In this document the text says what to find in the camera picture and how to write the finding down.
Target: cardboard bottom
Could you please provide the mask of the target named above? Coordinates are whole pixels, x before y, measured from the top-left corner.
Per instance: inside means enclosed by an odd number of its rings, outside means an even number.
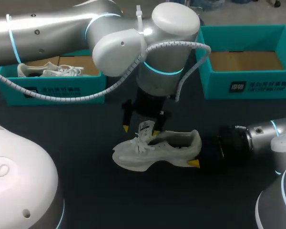
[[[70,65],[74,67],[83,67],[82,75],[98,76],[100,71],[95,67],[95,64],[90,56],[55,56],[52,58],[27,62],[26,65],[40,67],[47,62],[51,62],[57,66]]]
[[[210,62],[215,72],[283,70],[275,52],[212,52]]]

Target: open box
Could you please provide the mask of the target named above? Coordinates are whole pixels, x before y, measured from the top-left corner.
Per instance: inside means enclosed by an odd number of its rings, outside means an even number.
[[[199,67],[206,99],[286,98],[285,25],[202,26],[197,39],[212,49]]]
[[[98,93],[106,87],[106,76],[96,69],[89,50],[82,50],[65,54],[61,57],[53,57],[46,60],[29,62],[29,66],[43,66],[48,61],[55,65],[71,65],[85,67],[82,74],[86,76],[75,77],[24,77],[18,78],[17,64],[1,66],[0,74],[9,80],[28,90],[55,97],[80,97]],[[44,101],[22,94],[0,81],[0,90],[8,105],[51,105],[66,104],[52,101]],[[104,96],[81,103],[104,103]]]

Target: white sneaker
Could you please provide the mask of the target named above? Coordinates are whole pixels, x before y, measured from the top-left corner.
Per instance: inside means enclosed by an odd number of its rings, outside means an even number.
[[[73,67],[69,65],[56,66],[51,62],[41,67],[27,66],[23,63],[17,67],[18,77],[54,77],[54,76],[77,76],[81,74],[82,67]]]
[[[196,130],[188,133],[164,131],[152,136],[154,122],[139,125],[138,137],[118,144],[112,155],[115,163],[132,171],[144,172],[157,161],[168,161],[179,167],[198,156],[201,138]]]

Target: teal box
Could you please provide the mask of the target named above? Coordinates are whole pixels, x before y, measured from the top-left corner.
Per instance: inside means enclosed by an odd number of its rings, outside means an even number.
[[[213,52],[273,51],[283,70],[215,72],[210,59],[199,67],[205,99],[286,98],[286,26],[202,26],[198,42]],[[197,49],[199,60],[206,51]]]
[[[89,50],[72,52],[63,56],[89,56]],[[106,87],[106,76],[103,74],[95,76],[75,77],[27,77],[18,78],[17,64],[1,66],[0,74],[9,80],[28,90],[55,97],[80,97],[98,93]],[[70,104],[52,101],[44,101],[22,94],[0,81],[0,90],[8,105],[57,105]],[[104,103],[104,96],[92,99],[82,104]]]

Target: shoe sole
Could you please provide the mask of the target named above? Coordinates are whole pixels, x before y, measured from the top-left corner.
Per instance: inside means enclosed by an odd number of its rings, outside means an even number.
[[[194,167],[194,166],[191,166],[188,164],[188,161],[187,160],[184,160],[184,159],[171,159],[171,160],[165,160],[169,163],[171,163],[172,165],[174,166],[178,166],[178,167]],[[145,164],[143,166],[137,166],[137,167],[130,167],[130,166],[124,166],[124,165],[121,165],[117,162],[115,162],[118,166],[122,167],[122,168],[125,168],[125,169],[128,169],[128,170],[131,170],[131,171],[135,171],[135,172],[145,172],[146,170],[148,170],[148,168],[150,166],[152,166],[155,162],[152,162],[152,163],[148,163],[148,164]]]

